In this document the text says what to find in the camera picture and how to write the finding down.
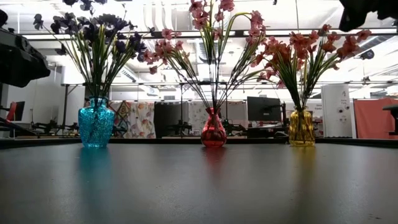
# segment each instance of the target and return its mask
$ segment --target table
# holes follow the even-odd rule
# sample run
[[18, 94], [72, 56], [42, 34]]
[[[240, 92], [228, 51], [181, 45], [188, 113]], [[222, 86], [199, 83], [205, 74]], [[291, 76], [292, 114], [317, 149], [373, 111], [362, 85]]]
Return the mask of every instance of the table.
[[398, 223], [398, 150], [317, 144], [0, 150], [0, 223]]

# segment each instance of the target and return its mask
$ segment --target patterned fabric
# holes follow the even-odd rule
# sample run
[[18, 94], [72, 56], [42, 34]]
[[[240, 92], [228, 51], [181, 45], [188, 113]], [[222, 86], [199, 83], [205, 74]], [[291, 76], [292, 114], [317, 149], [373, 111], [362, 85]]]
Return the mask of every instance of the patterned fabric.
[[221, 117], [226, 119], [226, 109], [228, 104], [228, 121], [230, 124], [240, 124], [248, 127], [248, 104], [243, 101], [229, 101], [221, 106]]
[[134, 103], [130, 116], [132, 138], [156, 138], [154, 103]]
[[192, 125], [194, 133], [201, 133], [207, 121], [208, 113], [203, 102], [188, 102], [188, 123]]
[[155, 138], [153, 103], [109, 102], [109, 108], [116, 112], [114, 125], [127, 130], [116, 137]]

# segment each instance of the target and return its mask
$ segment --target blue vase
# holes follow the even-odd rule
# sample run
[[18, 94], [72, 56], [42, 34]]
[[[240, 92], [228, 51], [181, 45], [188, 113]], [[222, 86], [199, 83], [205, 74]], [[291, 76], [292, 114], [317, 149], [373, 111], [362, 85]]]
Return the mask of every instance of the blue vase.
[[107, 109], [107, 98], [90, 97], [90, 106], [79, 110], [79, 132], [87, 148], [106, 147], [113, 129], [114, 112]]

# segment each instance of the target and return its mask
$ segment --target red vase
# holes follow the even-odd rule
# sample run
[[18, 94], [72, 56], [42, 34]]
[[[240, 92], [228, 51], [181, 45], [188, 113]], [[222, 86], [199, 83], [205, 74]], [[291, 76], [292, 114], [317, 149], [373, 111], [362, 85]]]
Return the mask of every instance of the red vase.
[[217, 113], [214, 113], [213, 108], [207, 108], [206, 111], [209, 117], [201, 132], [201, 143], [206, 147], [221, 147], [226, 142], [226, 133], [221, 124], [220, 117], [218, 117], [220, 109], [218, 109]]

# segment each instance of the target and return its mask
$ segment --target red partition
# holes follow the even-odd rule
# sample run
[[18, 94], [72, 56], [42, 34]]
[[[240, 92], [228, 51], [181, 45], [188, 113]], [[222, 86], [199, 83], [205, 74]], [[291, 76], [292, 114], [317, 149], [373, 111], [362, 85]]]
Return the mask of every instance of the red partition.
[[398, 104], [398, 100], [384, 98], [380, 100], [355, 100], [356, 132], [360, 139], [398, 139], [390, 136], [394, 131], [394, 118], [390, 111], [382, 110], [384, 106]]

